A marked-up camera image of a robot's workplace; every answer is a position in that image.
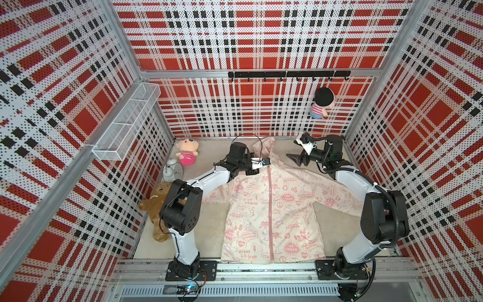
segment alarm clock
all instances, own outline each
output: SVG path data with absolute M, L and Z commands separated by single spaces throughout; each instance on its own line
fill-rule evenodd
M 176 179 L 181 179 L 182 177 L 183 169 L 181 165 L 174 158 L 168 160 L 163 169 L 164 181 L 167 183 L 172 183 Z

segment plush doll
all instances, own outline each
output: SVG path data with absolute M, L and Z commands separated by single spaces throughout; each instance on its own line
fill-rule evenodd
M 327 87 L 319 88 L 310 108 L 310 116 L 317 119 L 327 116 L 326 108 L 332 107 L 334 107 L 334 92 Z
M 168 228 L 164 225 L 164 222 L 159 221 L 159 212 L 170 187 L 171 183 L 161 182 L 157 184 L 151 191 L 151 198 L 142 200 L 138 204 L 140 210 L 148 212 L 149 218 L 154 224 L 153 238 L 158 242 L 166 241 L 169 237 L 169 234 L 165 234 L 169 232 Z
M 180 164 L 189 166 L 195 163 L 195 156 L 198 156 L 199 143 L 191 139 L 184 139 L 176 144 L 181 152 L 176 153 L 180 159 Z

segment pink jacket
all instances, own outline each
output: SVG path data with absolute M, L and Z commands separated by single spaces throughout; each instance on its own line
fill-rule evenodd
M 344 185 L 305 169 L 289 168 L 263 140 L 262 157 L 271 165 L 257 175 L 240 173 L 203 202 L 229 202 L 221 260 L 242 263 L 324 259 L 324 243 L 313 203 L 360 216 L 362 201 Z M 260 142 L 254 153 L 260 152 Z

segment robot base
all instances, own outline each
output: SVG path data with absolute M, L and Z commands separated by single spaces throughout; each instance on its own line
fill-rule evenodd
M 205 275 L 201 270 L 206 272 L 206 281 L 214 281 L 216 279 L 216 267 L 218 265 L 217 261 L 199 261 L 199 273 L 195 273 L 193 280 L 203 282 L 205 280 Z M 168 270 L 166 272 L 166 281 L 185 281 L 186 279 L 180 277 L 177 273 L 180 271 L 190 271 L 189 266 L 180 263 L 177 260 L 173 260 L 168 264 Z
M 335 274 L 334 260 L 316 260 L 315 269 L 319 280 L 366 280 L 369 278 L 364 263 L 353 264 L 351 268 L 343 269 L 339 274 L 343 278 L 339 278 Z

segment red and white plaid pattern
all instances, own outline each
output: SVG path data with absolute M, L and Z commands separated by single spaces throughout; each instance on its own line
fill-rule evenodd
M 159 104 L 176 137 L 342 134 L 371 84 L 370 77 L 328 79 L 159 79 Z M 315 91 L 328 86 L 335 106 L 328 117 L 309 115 Z
M 433 0 L 353 137 L 406 196 L 401 240 L 436 301 L 483 299 L 483 3 Z
M 133 82 L 99 1 L 0 1 L 1 248 Z M 150 116 L 125 161 L 94 161 L 0 301 L 101 301 L 167 145 Z
M 113 0 L 144 70 L 379 67 L 412 1 Z

